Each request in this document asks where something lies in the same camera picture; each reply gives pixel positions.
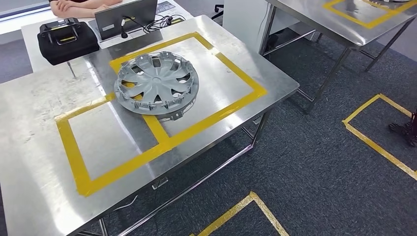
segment forearm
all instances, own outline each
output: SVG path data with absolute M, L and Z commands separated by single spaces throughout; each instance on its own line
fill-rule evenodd
M 86 8 L 80 8 L 80 7 L 70 7 L 66 11 L 59 11 L 56 6 L 52 6 L 51 4 L 51 10 L 52 12 L 60 17 L 60 18 L 69 18 L 69 17 L 75 17 L 75 18 L 89 18 L 94 17 L 94 9 L 86 9 Z
M 78 3 L 77 6 L 81 8 L 96 9 L 103 5 L 104 0 L 88 0 Z
M 78 7 L 96 9 L 101 7 L 103 4 L 107 6 L 120 3 L 122 0 L 87 0 L 85 2 L 78 3 Z

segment yellow tape rectangle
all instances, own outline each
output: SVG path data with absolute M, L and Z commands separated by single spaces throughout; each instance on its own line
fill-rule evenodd
M 325 4 L 323 4 L 323 8 L 326 9 L 326 10 L 329 10 L 329 11 L 335 13 L 335 14 L 337 14 L 338 16 L 341 16 L 343 18 L 346 18 L 346 19 L 348 19 L 348 20 L 350 20 L 352 22 L 355 22 L 356 24 L 361 25 L 361 26 L 363 26 L 363 27 L 365 27 L 367 29 L 372 29 L 375 26 L 377 26 L 377 25 L 379 25 L 379 24 L 381 24 L 381 23 L 389 20 L 390 18 L 396 16 L 397 14 L 399 14 L 399 13 L 401 13 L 401 12 L 407 10 L 408 8 L 413 7 L 414 5 L 417 4 L 417 0 L 411 0 L 411 1 L 409 1 L 407 3 L 404 3 L 402 6 L 400 6 L 400 7 L 398 7 L 398 8 L 396 8 L 396 9 L 393 10 L 393 9 L 385 8 L 385 7 L 381 6 L 381 5 L 378 5 L 378 4 L 376 4 L 374 2 L 371 2 L 371 1 L 368 1 L 368 0 L 362 0 L 363 2 L 369 4 L 369 5 L 373 6 L 373 7 L 380 8 L 380 9 L 382 9 L 382 10 L 384 10 L 384 11 L 387 12 L 386 14 L 384 14 L 384 15 L 382 15 L 380 17 L 375 18 L 371 22 L 363 22 L 363 21 L 360 21 L 357 18 L 352 17 L 352 16 L 350 16 L 350 15 L 344 13 L 344 12 L 341 12 L 341 11 L 339 11 L 339 10 L 337 10 L 337 9 L 335 9 L 333 7 L 334 5 L 336 5 L 338 3 L 341 3 L 341 2 L 344 2 L 344 1 L 346 1 L 346 0 L 332 0 L 332 1 L 329 1 L 329 2 L 327 2 Z
M 355 129 L 352 125 L 349 124 L 349 122 L 356 117 L 363 109 L 371 105 L 373 102 L 375 102 L 378 99 L 382 99 L 391 106 L 395 107 L 397 110 L 401 111 L 408 117 L 411 117 L 411 112 L 407 111 L 407 109 L 401 107 L 388 97 L 384 96 L 383 94 L 377 94 L 373 98 L 371 98 L 369 101 L 365 102 L 362 106 L 360 106 L 356 111 L 354 111 L 350 116 L 348 116 L 345 120 L 342 122 L 345 124 L 346 129 L 348 129 L 350 132 L 352 132 L 355 136 L 357 136 L 359 139 L 364 141 L 366 144 L 368 144 L 371 148 L 373 148 L 375 151 L 377 151 L 379 154 L 381 154 L 383 157 L 388 159 L 390 162 L 392 162 L 394 165 L 396 165 L 398 168 L 402 169 L 405 173 L 407 173 L 409 176 L 417 180 L 417 173 L 413 171 L 410 167 L 406 166 L 404 163 L 402 163 L 400 160 L 395 158 L 391 153 L 387 152 L 385 149 L 383 149 L 381 146 L 376 144 L 374 141 L 366 137 L 364 134 L 359 132 L 359 130 Z
M 201 231 L 201 233 L 199 233 L 197 236 L 209 236 L 211 233 L 213 233 L 215 230 L 224 225 L 228 220 L 230 220 L 233 216 L 238 214 L 242 209 L 244 209 L 246 206 L 249 205 L 249 203 L 253 201 L 258 205 L 258 207 L 261 209 L 264 215 L 268 218 L 268 220 L 271 222 L 274 228 L 278 231 L 280 236 L 289 236 L 288 233 L 285 231 L 284 227 L 282 227 L 282 225 L 278 222 L 278 220 L 275 218 L 272 212 L 265 205 L 264 201 L 262 201 L 262 199 L 259 198 L 259 196 L 252 191 L 242 201 L 234 205 L 230 210 L 228 210 L 217 220 L 215 220 L 213 223 L 207 226 L 207 228 Z
M 94 192 L 104 188 L 108 184 L 122 178 L 128 173 L 138 169 L 142 165 L 152 161 L 153 159 L 159 157 L 160 155 L 172 150 L 179 144 L 185 142 L 196 134 L 202 132 L 208 127 L 216 124 L 221 121 L 228 115 L 236 112 L 242 107 L 248 105 L 249 103 L 255 101 L 259 97 L 267 94 L 267 90 L 249 77 L 244 71 L 237 67 L 233 62 L 231 62 L 227 57 L 225 57 L 221 52 L 216 50 L 213 45 L 211 45 L 206 39 L 204 39 L 199 33 L 193 32 L 186 34 L 184 36 L 151 46 L 149 48 L 143 49 L 141 51 L 126 55 L 124 57 L 115 59 L 109 62 L 110 66 L 117 73 L 121 68 L 121 64 L 130 59 L 133 59 L 142 54 L 148 54 L 156 50 L 160 50 L 167 46 L 182 42 L 184 40 L 195 38 L 200 42 L 207 50 L 210 50 L 214 56 L 216 56 L 222 63 L 224 63 L 231 71 L 233 71 L 237 76 L 239 76 L 244 82 L 246 82 L 253 91 L 248 95 L 244 96 L 240 100 L 230 104 L 229 106 L 221 109 L 220 111 L 208 116 L 207 118 L 201 120 L 200 122 L 186 128 L 185 130 L 169 137 L 165 132 L 162 125 L 159 123 L 158 119 L 155 116 L 143 116 L 148 127 L 152 131 L 158 145 L 152 147 L 151 149 L 143 152 L 142 154 L 133 157 L 129 161 L 115 167 L 109 172 L 101 175 L 96 179 L 90 179 L 87 168 L 81 156 L 80 150 L 78 148 L 77 142 L 75 140 L 74 134 L 71 130 L 68 120 L 77 115 L 80 115 L 86 111 L 94 109 L 98 106 L 103 105 L 109 101 L 112 101 L 115 98 L 114 93 L 108 94 L 102 98 L 99 98 L 95 101 L 90 102 L 88 105 L 74 109 L 65 114 L 59 115 L 55 118 L 58 126 L 58 130 L 62 139 L 62 143 L 65 149 L 65 152 L 68 157 L 68 161 L 71 167 L 71 171 L 74 175 L 74 180 L 77 185 L 77 190 L 81 195 L 89 196 Z

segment floor marking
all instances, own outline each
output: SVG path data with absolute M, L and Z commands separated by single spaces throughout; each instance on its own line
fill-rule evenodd
M 382 5 L 376 4 L 374 2 L 371 2 L 371 1 L 368 1 L 368 0 L 362 0 L 363 2 L 369 4 L 373 7 L 377 7 L 379 9 L 382 9 L 382 10 L 387 12 L 386 14 L 375 18 L 373 21 L 363 22 L 363 21 L 358 20 L 355 17 L 352 17 L 352 16 L 346 14 L 345 12 L 342 12 L 342 11 L 339 11 L 339 10 L 333 8 L 334 5 L 336 5 L 338 3 L 341 3 L 341 2 L 344 2 L 344 1 L 346 1 L 346 0 L 332 0 L 332 1 L 329 1 L 329 2 L 326 2 L 325 4 L 323 4 L 323 8 L 328 10 L 328 11 L 331 11 L 331 12 L 335 13 L 338 16 L 346 18 L 346 19 L 348 19 L 352 22 L 355 22 L 356 24 L 361 25 L 361 26 L 363 26 L 367 29 L 372 29 L 375 26 L 377 26 L 379 24 L 382 24 L 383 22 L 389 20 L 390 18 L 398 15 L 399 13 L 401 13 L 401 12 L 403 12 L 403 11 L 405 11 L 405 10 L 409 9 L 410 7 L 413 7 L 414 5 L 417 4 L 417 0 L 412 0 L 412 1 L 409 1 L 408 3 L 404 3 L 403 5 L 401 5 L 400 7 L 396 8 L 396 9 L 389 9 L 389 8 L 383 7 Z
M 275 218 L 272 212 L 268 209 L 265 203 L 259 198 L 259 196 L 256 193 L 252 191 L 242 201 L 234 205 L 230 210 L 228 210 L 226 213 L 220 216 L 217 220 L 215 220 L 213 223 L 207 226 L 207 228 L 201 231 L 201 233 L 199 233 L 197 236 L 210 235 L 215 230 L 217 230 L 222 225 L 224 225 L 233 216 L 238 214 L 242 209 L 244 209 L 252 201 L 255 201 L 255 203 L 258 205 L 258 207 L 261 209 L 264 215 L 268 218 L 268 220 L 271 222 L 271 224 L 274 226 L 274 228 L 277 230 L 280 236 L 289 236 L 289 234 L 285 231 L 282 225 L 278 222 L 278 220 Z
M 388 97 L 384 96 L 383 94 L 377 94 L 373 98 L 371 98 L 369 101 L 365 102 L 362 106 L 360 106 L 356 111 L 354 111 L 350 116 L 348 116 L 345 120 L 342 122 L 345 124 L 346 129 L 348 129 L 350 132 L 352 132 L 354 135 L 356 135 L 359 139 L 364 141 L 366 144 L 368 144 L 371 148 L 373 148 L 375 151 L 377 151 L 379 154 L 381 154 L 383 157 L 388 159 L 390 162 L 392 162 L 394 165 L 396 165 L 398 168 L 402 169 L 404 172 L 406 172 L 409 176 L 417 180 L 417 171 L 413 171 L 410 167 L 406 166 L 404 163 L 402 163 L 400 160 L 398 160 L 396 157 L 394 157 L 391 153 L 387 152 L 385 149 L 383 149 L 381 146 L 376 144 L 374 141 L 366 137 L 364 134 L 359 132 L 359 130 L 355 129 L 352 125 L 349 124 L 349 122 L 357 116 L 363 109 L 371 105 L 373 102 L 375 102 L 378 99 L 382 99 L 397 110 L 401 111 L 405 115 L 411 117 L 411 112 L 407 111 L 407 109 L 403 108 L 399 104 L 395 103 Z

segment laptop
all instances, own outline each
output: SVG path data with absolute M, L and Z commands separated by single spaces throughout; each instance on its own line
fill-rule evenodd
M 155 19 L 156 5 L 157 0 L 137 0 L 96 12 L 95 20 L 101 39 L 105 40 L 121 34 L 121 21 L 124 16 L 130 17 L 140 24 L 126 19 L 123 26 L 125 32 L 151 23 Z

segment metal table surface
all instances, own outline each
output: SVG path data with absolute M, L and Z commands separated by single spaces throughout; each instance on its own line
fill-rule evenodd
M 312 28 L 343 43 L 361 47 L 417 15 L 417 1 L 267 0 Z
M 150 45 L 197 32 L 195 38 L 157 51 L 191 61 L 200 88 L 193 106 L 176 120 L 164 119 L 169 136 L 220 111 L 252 91 L 215 55 L 221 52 L 267 90 L 241 109 L 141 167 L 93 192 L 77 190 L 56 117 L 93 104 L 113 92 L 109 61 Z M 199 16 L 48 70 L 0 85 L 0 183 L 9 236 L 77 233 L 159 176 L 231 135 L 245 122 L 293 94 L 298 83 L 206 16 Z M 116 100 L 68 120 L 89 177 L 94 180 L 157 144 L 142 116 Z

